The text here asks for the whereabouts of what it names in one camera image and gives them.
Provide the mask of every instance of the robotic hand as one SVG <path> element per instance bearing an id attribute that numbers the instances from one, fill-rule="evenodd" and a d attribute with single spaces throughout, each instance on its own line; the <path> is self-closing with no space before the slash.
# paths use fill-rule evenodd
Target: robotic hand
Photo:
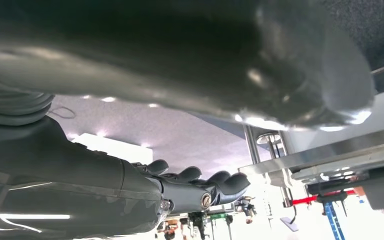
<path id="1" fill-rule="evenodd" d="M 233 202 L 250 184 L 243 174 L 208 180 L 188 167 L 129 162 L 67 140 L 49 117 L 0 125 L 0 239 L 72 240 L 154 229 L 169 213 Z"/>

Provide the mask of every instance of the machinery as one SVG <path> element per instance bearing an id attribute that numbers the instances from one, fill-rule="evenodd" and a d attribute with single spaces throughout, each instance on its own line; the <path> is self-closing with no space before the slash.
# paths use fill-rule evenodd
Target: machinery
<path id="1" fill-rule="evenodd" d="M 242 173 L 202 180 L 194 167 L 164 174 L 164 161 L 132 165 L 89 151 L 45 116 L 54 94 L 161 105 L 241 123 L 248 132 L 362 124 L 378 101 L 373 75 L 384 68 L 371 72 L 380 64 L 375 54 L 363 54 L 334 22 L 313 0 L 0 0 L 0 239 L 147 232 L 168 213 L 231 203 L 249 185 Z M 267 162 L 255 157 L 253 143 L 254 165 L 241 172 L 287 173 L 280 182 L 309 186 L 321 184 L 323 173 L 322 191 L 352 187 L 332 176 L 342 174 L 336 168 L 384 167 L 339 161 L 367 149 L 384 154 L 384 138 L 356 139 L 366 155 L 319 147 L 323 155 Z M 373 176 L 383 179 L 384 170 L 358 184 Z"/>
<path id="2" fill-rule="evenodd" d="M 345 237 L 332 202 L 355 194 L 352 188 L 362 187 L 371 208 L 384 210 L 384 92 L 375 97 L 371 117 L 359 125 L 331 132 L 268 131 L 258 137 L 247 126 L 245 133 L 255 164 L 239 171 L 262 174 L 268 183 L 280 187 L 284 207 L 311 201 L 322 203 L 335 239 Z M 257 143 L 268 145 L 271 160 L 260 161 L 255 154 Z M 288 189 L 301 184 L 312 197 L 293 198 Z M 291 230 L 298 230 L 289 224 L 292 222 L 289 218 L 284 220 Z"/>

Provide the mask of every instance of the metal pole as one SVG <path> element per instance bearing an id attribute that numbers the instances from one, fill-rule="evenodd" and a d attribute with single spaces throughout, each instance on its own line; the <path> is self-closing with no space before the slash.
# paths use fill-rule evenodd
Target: metal pole
<path id="1" fill-rule="evenodd" d="M 231 225 L 230 225 L 228 222 L 226 222 L 226 224 L 227 224 L 227 229 L 229 230 L 229 238 L 230 238 L 230 240 L 232 240 L 232 230 L 231 230 Z"/>
<path id="2" fill-rule="evenodd" d="M 286 187 L 281 187 L 280 190 L 282 192 L 284 207 L 285 208 L 292 207 L 292 201 L 291 201 L 291 198 L 289 196 L 289 189 Z"/>
<path id="3" fill-rule="evenodd" d="M 287 156 L 289 154 L 289 150 L 288 150 L 288 147 L 285 144 L 285 134 L 282 131 L 279 131 L 279 136 L 280 136 L 280 142 L 283 145 L 283 152 L 285 153 L 285 156 Z M 307 195 L 307 197 L 310 197 L 310 194 L 307 191 L 306 186 L 303 185 L 302 188 L 304 189 L 304 193 Z"/>
<path id="4" fill-rule="evenodd" d="M 277 157 L 276 157 L 276 153 L 275 153 L 275 148 L 273 147 L 273 142 L 270 140 L 270 136 L 272 136 L 272 135 L 265 136 L 265 139 L 266 139 L 267 145 L 268 145 L 268 151 L 270 152 L 271 159 L 276 159 Z"/>
<path id="5" fill-rule="evenodd" d="M 214 223 L 213 223 L 213 219 L 211 219 L 211 232 L 212 232 L 212 240 L 215 240 L 216 237 L 214 236 Z"/>
<path id="6" fill-rule="evenodd" d="M 252 164 L 259 164 L 261 160 L 257 148 L 257 139 L 254 136 L 253 129 L 250 125 L 244 124 L 243 131 L 245 132 L 245 139 L 248 145 L 249 154 L 251 155 Z"/>

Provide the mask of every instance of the textured ceiling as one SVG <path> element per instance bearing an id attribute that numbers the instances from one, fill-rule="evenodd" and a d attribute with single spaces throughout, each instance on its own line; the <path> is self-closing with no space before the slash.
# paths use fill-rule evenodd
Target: textured ceiling
<path id="1" fill-rule="evenodd" d="M 197 166 L 207 178 L 220 170 L 235 173 L 238 167 L 252 162 L 244 139 L 186 112 L 124 101 L 57 96 L 49 116 L 60 123 L 68 137 L 105 132 L 110 139 L 148 144 L 154 160 L 166 160 L 172 172 Z M 259 150 L 262 160 L 270 158 L 265 149 Z"/>
<path id="2" fill-rule="evenodd" d="M 318 0 L 360 47 L 371 68 L 384 66 L 384 0 Z"/>

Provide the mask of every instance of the ceiling light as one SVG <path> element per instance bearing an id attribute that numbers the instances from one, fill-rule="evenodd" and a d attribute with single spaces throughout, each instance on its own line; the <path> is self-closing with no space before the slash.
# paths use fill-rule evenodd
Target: ceiling light
<path id="1" fill-rule="evenodd" d="M 103 238 L 100 238 L 100 237 L 88 237 L 88 238 L 73 238 L 73 240 L 103 240 Z"/>
<path id="2" fill-rule="evenodd" d="M 18 51 L 34 55 L 35 57 L 49 59 L 49 60 L 60 60 L 60 59 L 67 58 L 64 54 L 61 54 L 58 51 L 55 51 L 53 49 L 43 48 L 43 47 L 21 47 L 19 48 Z"/>
<path id="3" fill-rule="evenodd" d="M 288 130 L 287 127 L 283 126 L 278 122 L 264 120 L 263 118 L 260 118 L 260 117 L 247 117 L 245 119 L 245 123 L 255 127 L 260 127 L 263 129 L 271 129 L 271 130 L 278 130 L 278 131 Z"/>
<path id="4" fill-rule="evenodd" d="M 96 135 L 103 138 L 107 135 L 107 133 L 105 131 L 99 131 Z"/>
<path id="5" fill-rule="evenodd" d="M 76 134 L 76 133 L 69 133 L 69 134 L 67 134 L 67 137 L 70 138 L 70 139 L 75 139 L 75 138 L 78 138 L 79 135 Z"/>
<path id="6" fill-rule="evenodd" d="M 107 102 L 107 103 L 114 102 L 115 100 L 116 99 L 114 97 L 111 97 L 111 96 L 101 99 L 101 101 Z"/>
<path id="7" fill-rule="evenodd" d="M 110 134 L 105 129 L 101 129 L 102 133 Z M 141 142 L 131 144 L 127 142 L 117 141 L 107 137 L 97 136 L 96 134 L 83 133 L 79 137 L 72 140 L 87 146 L 91 151 L 101 151 L 119 159 L 126 160 L 130 163 L 150 164 L 153 162 L 153 150 L 151 148 L 141 147 Z"/>
<path id="8" fill-rule="evenodd" d="M 242 117 L 239 116 L 238 114 L 236 114 L 236 115 L 234 116 L 234 120 L 235 120 L 236 122 L 242 122 L 242 121 L 243 121 Z"/>
<path id="9" fill-rule="evenodd" d="M 343 130 L 344 126 L 321 126 L 320 130 L 325 132 L 337 132 Z"/>
<path id="10" fill-rule="evenodd" d="M 0 214 L 4 219 L 70 219 L 66 214 Z"/>
<path id="11" fill-rule="evenodd" d="M 263 80 L 260 72 L 257 69 L 248 70 L 248 77 L 257 84 L 261 83 Z"/>

